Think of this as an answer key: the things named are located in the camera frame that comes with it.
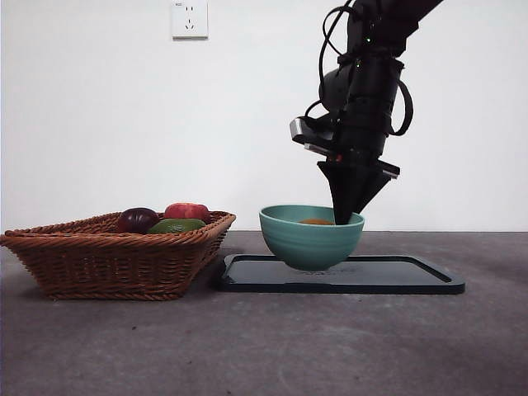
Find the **apple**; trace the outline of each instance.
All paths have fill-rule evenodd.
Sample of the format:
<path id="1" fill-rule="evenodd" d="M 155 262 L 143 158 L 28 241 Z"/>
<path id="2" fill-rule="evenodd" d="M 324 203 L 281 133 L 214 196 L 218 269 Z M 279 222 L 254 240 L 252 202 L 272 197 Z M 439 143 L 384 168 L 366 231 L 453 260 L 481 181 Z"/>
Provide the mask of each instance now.
<path id="1" fill-rule="evenodd" d="M 211 221 L 211 215 L 207 206 L 187 202 L 178 202 L 169 205 L 165 209 L 163 217 L 165 219 L 200 219 L 206 224 Z"/>

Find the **concrete floor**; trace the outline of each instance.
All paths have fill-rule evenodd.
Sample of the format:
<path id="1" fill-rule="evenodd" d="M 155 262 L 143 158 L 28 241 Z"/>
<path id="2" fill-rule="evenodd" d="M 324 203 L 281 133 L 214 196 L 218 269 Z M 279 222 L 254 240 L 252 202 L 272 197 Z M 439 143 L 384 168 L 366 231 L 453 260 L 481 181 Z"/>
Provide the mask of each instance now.
<path id="1" fill-rule="evenodd" d="M 521 396 L 528 394 L 528 233 L 365 233 L 358 254 L 423 257 L 462 295 L 281 295 L 210 286 L 231 232 L 168 302 L 50 301 L 2 263 L 2 394 Z"/>

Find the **electrical outlet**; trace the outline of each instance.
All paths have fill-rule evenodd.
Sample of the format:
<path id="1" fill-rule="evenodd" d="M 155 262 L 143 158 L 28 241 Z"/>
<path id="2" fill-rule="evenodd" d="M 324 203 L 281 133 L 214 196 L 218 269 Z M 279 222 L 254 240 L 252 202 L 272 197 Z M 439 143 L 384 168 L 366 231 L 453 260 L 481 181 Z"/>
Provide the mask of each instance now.
<path id="1" fill-rule="evenodd" d="M 181 0 L 172 4 L 173 39 L 206 39 L 208 25 L 206 0 Z"/>

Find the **teal bowl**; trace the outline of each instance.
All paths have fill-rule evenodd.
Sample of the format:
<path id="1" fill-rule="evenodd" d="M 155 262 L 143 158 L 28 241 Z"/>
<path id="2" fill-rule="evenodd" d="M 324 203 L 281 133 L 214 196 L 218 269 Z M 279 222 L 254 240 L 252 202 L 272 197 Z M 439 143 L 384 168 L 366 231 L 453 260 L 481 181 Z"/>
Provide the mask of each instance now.
<path id="1" fill-rule="evenodd" d="M 356 248 L 365 219 L 354 213 L 348 224 L 302 224 L 304 219 L 334 222 L 333 209 L 311 205 L 276 205 L 259 213 L 262 235 L 271 252 L 297 270 L 324 271 Z"/>

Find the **black tray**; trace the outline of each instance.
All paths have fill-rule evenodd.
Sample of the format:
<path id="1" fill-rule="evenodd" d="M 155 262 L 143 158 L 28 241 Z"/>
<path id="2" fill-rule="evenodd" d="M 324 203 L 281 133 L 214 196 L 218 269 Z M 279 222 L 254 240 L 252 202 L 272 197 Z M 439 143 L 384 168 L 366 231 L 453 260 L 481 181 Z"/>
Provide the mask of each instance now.
<path id="1" fill-rule="evenodd" d="M 457 295 L 460 277 L 406 256 L 350 256 L 326 271 L 299 271 L 275 256 L 233 254 L 224 260 L 219 288 L 270 293 Z"/>

